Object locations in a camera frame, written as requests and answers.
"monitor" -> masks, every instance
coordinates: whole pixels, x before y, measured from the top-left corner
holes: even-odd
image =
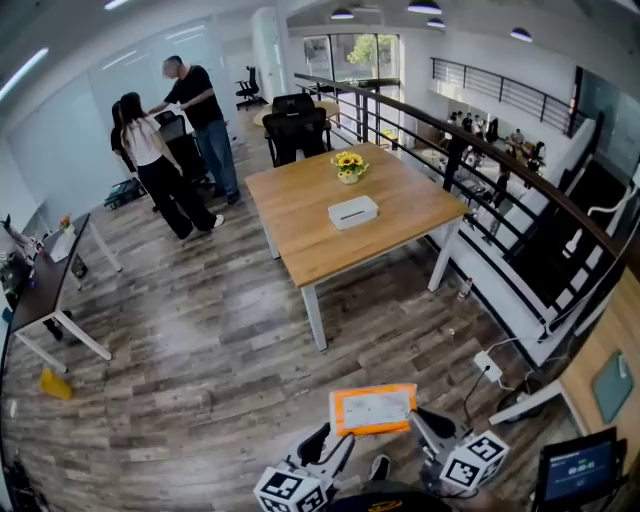
[[[545,446],[534,510],[573,510],[610,494],[618,479],[616,429]]]

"tabletop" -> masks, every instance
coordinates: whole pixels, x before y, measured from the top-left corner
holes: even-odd
[[[76,230],[76,241],[71,248],[69,256],[57,263],[49,256],[38,256],[36,258],[33,276],[35,286],[31,288],[27,284],[20,294],[11,322],[10,332],[12,334],[55,311],[64,278],[73,259],[71,256],[76,253],[82,233],[89,222],[89,217],[90,214],[87,213],[72,220]],[[61,234],[62,231],[57,231],[46,238],[44,247],[47,253],[53,250],[56,240]]]
[[[340,113],[340,106],[333,101],[314,100],[313,102],[315,103],[316,107],[323,108],[327,111],[327,119]],[[257,126],[264,126],[264,124],[262,124],[262,118],[264,116],[268,116],[269,114],[271,114],[271,105],[266,105],[253,118],[253,123]]]
[[[418,238],[461,217],[467,206],[427,176],[382,148],[350,148],[370,164],[344,185],[323,153],[246,179],[260,215],[296,286],[306,286]],[[359,196],[378,205],[378,217],[338,231],[328,208]]]
[[[560,376],[565,391],[589,433],[615,425],[618,439],[627,440],[627,473],[640,454],[640,283],[626,269],[598,324]],[[604,424],[592,390],[595,377],[617,351],[624,355],[635,386],[617,416]]]

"blue jeans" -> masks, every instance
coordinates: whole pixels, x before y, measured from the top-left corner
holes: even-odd
[[[211,121],[204,128],[196,130],[196,138],[202,158],[213,175],[216,187],[224,189],[227,196],[237,194],[238,178],[236,178],[236,168],[224,119]]]

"yellow logo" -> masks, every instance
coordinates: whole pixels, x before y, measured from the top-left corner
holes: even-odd
[[[393,510],[394,508],[400,508],[402,506],[401,500],[394,501],[381,501],[373,505],[369,512],[385,512],[386,510]]]

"wooden desk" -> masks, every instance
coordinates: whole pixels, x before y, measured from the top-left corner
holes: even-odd
[[[517,416],[561,395],[583,435],[611,426],[627,439],[627,473],[640,453],[640,283],[626,269],[595,329],[562,375],[526,400],[499,412],[492,424]],[[635,386],[613,422],[604,424],[592,391],[593,379],[617,351],[624,354]]]
[[[454,235],[468,208],[393,155],[373,144],[353,151],[370,163],[364,177],[344,185],[324,153],[249,176],[267,242],[274,258],[282,257],[293,282],[302,291],[316,345],[327,348],[315,285],[427,233],[447,226],[446,242],[429,289],[434,291],[449,260]],[[328,208],[367,195],[379,208],[378,217],[338,231]]]
[[[316,107],[321,107],[323,109],[325,109],[327,111],[327,119],[329,119],[330,117],[333,117],[335,115],[338,115],[340,113],[340,106],[337,103],[334,103],[333,101],[318,101],[318,100],[314,100],[313,101],[316,105]],[[267,116],[271,114],[271,105],[266,105],[260,112],[258,112],[256,114],[256,116],[253,118],[253,123],[257,126],[263,126],[264,124],[262,124],[262,118],[264,116]]]
[[[90,214],[82,215],[72,222],[76,230],[76,240],[69,255],[58,262],[54,262],[48,254],[36,258],[33,267],[33,277],[30,280],[34,285],[30,286],[30,284],[27,283],[20,293],[20,298],[13,313],[11,326],[9,327],[9,336],[15,334],[20,341],[61,372],[66,372],[67,367],[55,357],[45,352],[35,341],[24,334],[29,327],[41,324],[49,319],[56,319],[98,355],[104,359],[111,360],[111,353],[96,343],[87,333],[78,327],[62,312],[60,306],[60,293],[65,278],[70,276],[75,280],[75,276],[70,273],[71,265],[75,259],[80,240],[87,231],[87,227],[91,231],[98,247],[100,247],[109,262],[113,265],[116,272],[122,270],[122,267],[105,244],[93,222],[91,222]],[[61,235],[62,231],[58,231],[44,241],[45,251],[47,253],[53,250],[56,241]],[[75,282],[78,287],[80,287],[79,282],[77,280],[75,280]]]

